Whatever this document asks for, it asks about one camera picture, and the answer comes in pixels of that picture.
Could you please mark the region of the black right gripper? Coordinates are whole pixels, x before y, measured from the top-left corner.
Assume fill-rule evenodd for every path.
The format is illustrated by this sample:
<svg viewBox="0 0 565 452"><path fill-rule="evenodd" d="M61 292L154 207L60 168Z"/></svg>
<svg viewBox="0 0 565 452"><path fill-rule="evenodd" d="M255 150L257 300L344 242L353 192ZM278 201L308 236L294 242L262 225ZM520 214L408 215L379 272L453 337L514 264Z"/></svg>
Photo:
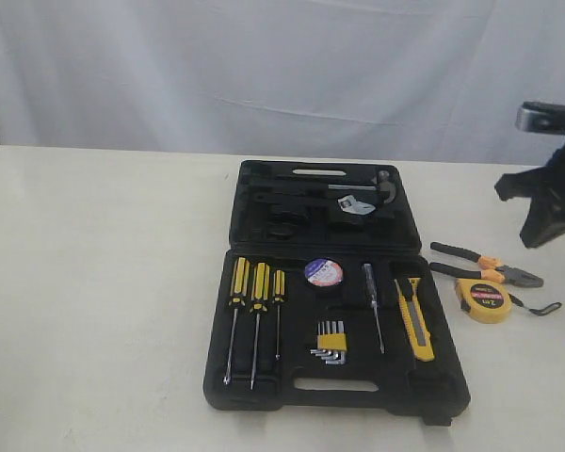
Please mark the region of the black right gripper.
<svg viewBox="0 0 565 452"><path fill-rule="evenodd" d="M543 166L503 174L494 189L503 202L530 200L520 231L526 248L539 248L565 234L565 144Z"/></svg>

